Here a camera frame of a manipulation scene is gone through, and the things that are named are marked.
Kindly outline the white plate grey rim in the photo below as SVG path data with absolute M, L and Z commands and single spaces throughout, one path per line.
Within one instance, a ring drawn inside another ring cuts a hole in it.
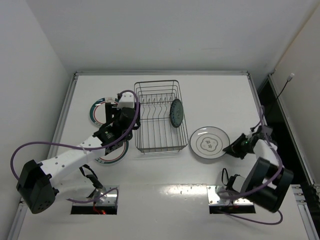
M 230 145 L 230 138 L 218 127 L 204 126 L 191 135 L 189 145 L 198 157 L 213 160 L 225 154 L 224 148 Z

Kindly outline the small blue floral plate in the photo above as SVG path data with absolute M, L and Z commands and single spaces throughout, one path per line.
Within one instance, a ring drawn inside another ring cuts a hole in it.
M 184 119 L 184 108 L 179 99 L 172 101 L 170 105 L 169 119 L 174 128 L 178 128 L 182 124 Z

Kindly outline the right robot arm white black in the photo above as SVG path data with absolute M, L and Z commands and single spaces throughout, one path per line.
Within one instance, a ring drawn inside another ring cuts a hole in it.
M 278 146 L 271 138 L 273 129 L 261 125 L 250 134 L 241 134 L 223 151 L 243 160 L 252 154 L 256 162 L 246 177 L 235 174 L 224 189 L 217 192 L 221 199 L 244 198 L 261 208 L 275 213 L 279 210 L 294 178 L 294 173 L 285 168 L 277 152 Z

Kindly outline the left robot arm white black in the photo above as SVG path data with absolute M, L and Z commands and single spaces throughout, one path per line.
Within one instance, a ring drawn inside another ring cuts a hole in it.
M 16 189 L 32 214 L 48 209 L 60 193 L 58 185 L 76 170 L 121 148 L 132 139 L 132 131 L 140 127 L 140 103 L 121 102 L 114 116 L 89 138 L 53 158 L 24 164 Z

